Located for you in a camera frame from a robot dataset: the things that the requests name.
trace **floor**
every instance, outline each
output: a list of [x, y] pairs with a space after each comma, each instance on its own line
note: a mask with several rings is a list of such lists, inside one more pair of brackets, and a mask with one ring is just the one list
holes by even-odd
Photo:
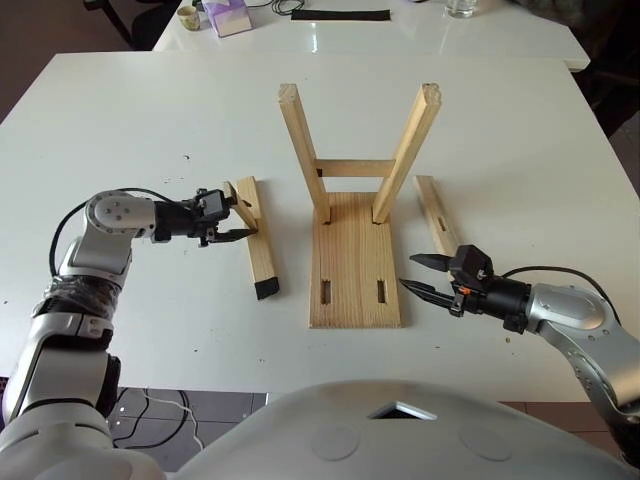
[[[265, 394], [187, 391], [193, 416], [198, 422], [198, 438], [209, 445], [265, 404]], [[175, 390], [150, 389], [148, 395], [159, 400], [183, 404]], [[146, 446], [161, 442], [180, 425], [183, 411], [175, 404], [151, 401], [131, 438], [136, 418], [145, 408], [141, 389], [128, 389], [107, 419], [118, 447]], [[194, 425], [188, 417], [179, 433], [162, 446], [143, 449], [166, 472], [176, 472], [200, 450], [193, 439]]]
[[[130, 24], [144, 5], [131, 0], [112, 0], [124, 22]], [[0, 75], [0, 122], [26, 91], [38, 73], [56, 53], [77, 51], [126, 50], [102, 12], [86, 12], [80, 0], [21, 0], [0, 16], [0, 63], [11, 70]], [[640, 117], [636, 114], [610, 139], [622, 167], [640, 194]], [[149, 395], [180, 403], [178, 392], [150, 390]], [[187, 392], [198, 436], [209, 444], [265, 403], [264, 394]], [[607, 429], [586, 403], [513, 403], [513, 408], [540, 418], [586, 441], [617, 454]], [[130, 389], [109, 417], [114, 438], [131, 433], [135, 420], [145, 407], [139, 389]], [[173, 404], [152, 401], [131, 438], [120, 440], [121, 447], [156, 443], [179, 425], [182, 410]], [[144, 451], [154, 457], [165, 471], [176, 471], [199, 449], [192, 438], [193, 423], [188, 421], [180, 432], [162, 446]]]

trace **cup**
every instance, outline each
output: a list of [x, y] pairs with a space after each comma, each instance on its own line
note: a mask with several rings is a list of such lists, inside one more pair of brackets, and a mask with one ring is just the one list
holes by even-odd
[[477, 3], [478, 0], [447, 0], [445, 10], [451, 17], [469, 18]]
[[180, 7], [176, 14], [180, 19], [182, 26], [187, 30], [195, 32], [200, 29], [200, 15], [198, 14], [196, 7], [189, 5]]

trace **tissue box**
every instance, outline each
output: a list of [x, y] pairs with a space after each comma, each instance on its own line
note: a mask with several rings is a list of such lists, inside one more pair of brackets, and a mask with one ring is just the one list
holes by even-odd
[[203, 5], [219, 37], [228, 37], [252, 28], [249, 11], [243, 0], [222, 0], [222, 3]]

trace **wooden leg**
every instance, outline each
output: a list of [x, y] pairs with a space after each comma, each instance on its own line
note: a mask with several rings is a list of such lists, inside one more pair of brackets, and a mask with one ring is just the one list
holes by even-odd
[[224, 182], [222, 184], [222, 191], [224, 192], [225, 198], [232, 202], [231, 208], [233, 208], [233, 210], [238, 214], [247, 228], [257, 230], [258, 223], [256, 222], [256, 219], [251, 213], [251, 210], [249, 210], [249, 207], [245, 205], [242, 198], [238, 196], [233, 186], [229, 182]]
[[438, 85], [422, 85], [411, 109], [402, 140], [394, 155], [395, 163], [391, 174], [382, 182], [380, 191], [373, 202], [373, 221], [375, 223], [385, 223], [389, 219], [391, 205], [407, 177], [439, 109], [440, 90]]
[[280, 103], [280, 110], [289, 130], [289, 136], [296, 151], [298, 162], [300, 162], [300, 168], [302, 168], [304, 179], [307, 182], [307, 188], [311, 194], [318, 220], [321, 223], [329, 223], [331, 220], [329, 197], [324, 188], [324, 182], [318, 177], [316, 171], [316, 152], [313, 149], [311, 134], [309, 133], [307, 119], [304, 116], [296, 85], [280, 85], [278, 102]]
[[458, 238], [447, 219], [433, 177], [416, 175], [415, 183], [437, 252], [453, 257], [458, 250]]
[[257, 233], [247, 237], [249, 256], [251, 257], [251, 271], [256, 287], [258, 300], [262, 300], [280, 290], [278, 274], [273, 263], [271, 241], [267, 222], [260, 209], [260, 197], [253, 177], [243, 178], [238, 181], [238, 195], [251, 204], [246, 207], [249, 214], [255, 219]]

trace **white table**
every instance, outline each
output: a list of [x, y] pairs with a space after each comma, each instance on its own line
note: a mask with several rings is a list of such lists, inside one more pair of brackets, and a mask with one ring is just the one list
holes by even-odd
[[[222, 39], [204, 13], [200, 15], [202, 30], [198, 32], [185, 30], [174, 16], [155, 50], [552, 58], [576, 71], [589, 64], [589, 57], [569, 28], [536, 17], [512, 2], [479, 0], [477, 13], [462, 20], [446, 15], [444, 3], [307, 0], [305, 6], [318, 10], [390, 9], [391, 22], [292, 22], [289, 17], [274, 14], [269, 7], [250, 9], [255, 29]], [[191, 0], [184, 0], [183, 4], [190, 5]]]
[[[639, 333], [640, 205], [564, 64], [415, 59], [55, 57], [0, 126], [0, 375], [20, 353], [49, 280], [49, 240], [69, 209], [104, 189], [145, 186], [182, 199], [196, 187], [254, 175], [280, 294], [255, 299], [244, 242], [203, 250], [185, 238], [137, 241], [111, 348], [122, 360], [123, 385], [288, 392], [401, 378], [500, 400], [583, 400], [569, 365], [542, 339], [509, 333], [488, 317], [455, 319], [402, 288], [407, 328], [307, 328], [312, 204], [277, 104], [279, 84], [298, 84], [318, 155], [388, 158], [418, 85], [438, 82], [443, 107], [411, 175], [438, 178], [461, 241], [490, 254], [497, 272], [525, 264], [588, 272]], [[331, 190], [378, 186], [333, 180]], [[411, 183], [392, 212], [398, 276], [448, 291], [442, 273], [408, 259], [434, 251]], [[76, 219], [61, 245], [79, 232]]]

